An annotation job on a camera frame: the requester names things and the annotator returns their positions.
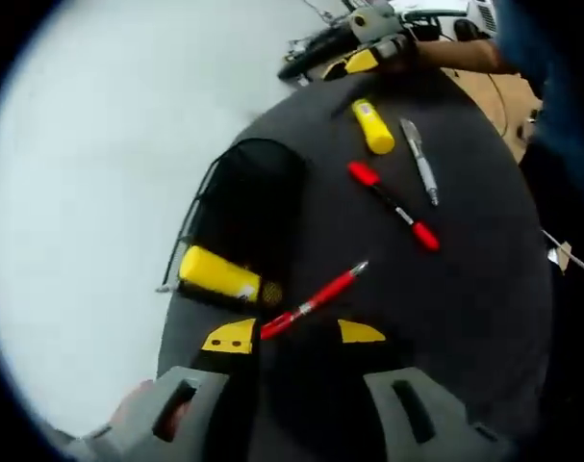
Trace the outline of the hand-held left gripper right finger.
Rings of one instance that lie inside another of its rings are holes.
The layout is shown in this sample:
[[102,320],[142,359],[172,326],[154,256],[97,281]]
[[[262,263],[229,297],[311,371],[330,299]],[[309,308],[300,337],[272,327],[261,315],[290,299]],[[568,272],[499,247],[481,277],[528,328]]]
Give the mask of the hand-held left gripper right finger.
[[361,373],[383,433],[388,461],[508,461],[512,444],[415,367]]

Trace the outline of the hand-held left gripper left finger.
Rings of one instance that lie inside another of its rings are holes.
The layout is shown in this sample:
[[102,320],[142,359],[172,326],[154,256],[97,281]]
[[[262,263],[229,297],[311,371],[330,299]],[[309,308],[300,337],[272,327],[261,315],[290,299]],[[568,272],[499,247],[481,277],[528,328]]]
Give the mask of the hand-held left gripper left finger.
[[256,321],[221,325],[191,364],[154,380],[140,408],[148,424],[107,423],[70,443],[70,461],[245,461],[257,404]]

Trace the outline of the person's left hand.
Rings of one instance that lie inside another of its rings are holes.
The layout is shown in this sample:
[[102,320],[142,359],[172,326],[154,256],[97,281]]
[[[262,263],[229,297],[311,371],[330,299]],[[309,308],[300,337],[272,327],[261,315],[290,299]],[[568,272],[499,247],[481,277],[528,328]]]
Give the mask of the person's left hand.
[[144,380],[121,400],[110,417],[109,425],[112,430],[136,430],[142,433],[146,429],[148,421],[143,416],[140,405],[143,396],[149,393],[153,385],[152,379]]

